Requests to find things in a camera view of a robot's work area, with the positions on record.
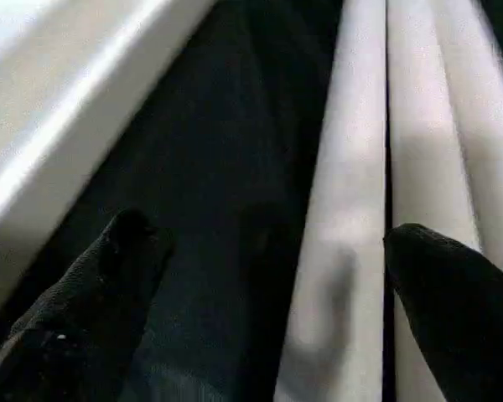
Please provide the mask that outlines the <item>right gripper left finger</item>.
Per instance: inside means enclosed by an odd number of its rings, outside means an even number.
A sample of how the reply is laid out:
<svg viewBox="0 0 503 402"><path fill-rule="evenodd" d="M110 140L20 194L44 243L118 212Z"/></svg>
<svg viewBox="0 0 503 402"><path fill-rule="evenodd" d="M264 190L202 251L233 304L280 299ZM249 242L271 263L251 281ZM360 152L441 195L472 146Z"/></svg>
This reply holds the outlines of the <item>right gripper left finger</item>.
<svg viewBox="0 0 503 402"><path fill-rule="evenodd" d="M0 401L116 401L174 236L137 210L116 215L12 325Z"/></svg>

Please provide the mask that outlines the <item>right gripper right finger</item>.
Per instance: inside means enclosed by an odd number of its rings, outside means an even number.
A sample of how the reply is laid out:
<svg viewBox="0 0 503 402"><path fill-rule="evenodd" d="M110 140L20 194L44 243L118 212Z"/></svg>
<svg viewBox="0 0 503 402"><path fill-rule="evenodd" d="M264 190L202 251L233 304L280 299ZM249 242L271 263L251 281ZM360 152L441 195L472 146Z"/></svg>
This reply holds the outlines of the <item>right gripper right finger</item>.
<svg viewBox="0 0 503 402"><path fill-rule="evenodd" d="M383 240L386 269L448 401L503 401L503 271L420 224Z"/></svg>

